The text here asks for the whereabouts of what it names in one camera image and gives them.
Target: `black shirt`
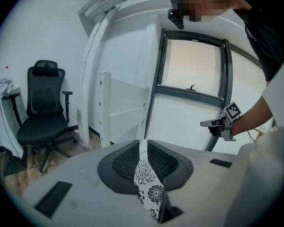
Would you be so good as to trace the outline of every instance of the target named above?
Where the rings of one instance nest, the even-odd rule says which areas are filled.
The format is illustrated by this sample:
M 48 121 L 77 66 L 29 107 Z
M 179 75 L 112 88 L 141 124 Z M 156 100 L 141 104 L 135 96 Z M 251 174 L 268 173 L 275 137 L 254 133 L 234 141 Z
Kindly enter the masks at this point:
M 234 10 L 265 74 L 271 81 L 284 62 L 284 0 L 245 0 L 252 8 Z

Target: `cable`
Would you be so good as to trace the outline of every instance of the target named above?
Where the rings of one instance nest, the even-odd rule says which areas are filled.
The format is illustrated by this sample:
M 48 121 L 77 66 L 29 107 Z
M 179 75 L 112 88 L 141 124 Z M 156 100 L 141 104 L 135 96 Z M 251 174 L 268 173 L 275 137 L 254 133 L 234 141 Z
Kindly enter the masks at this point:
M 249 131 L 247 131 L 247 133 L 248 133 L 248 135 L 249 135 L 249 139 L 250 139 L 251 143 L 256 142 L 256 141 L 255 141 L 255 140 L 251 137 L 250 132 L 249 132 Z

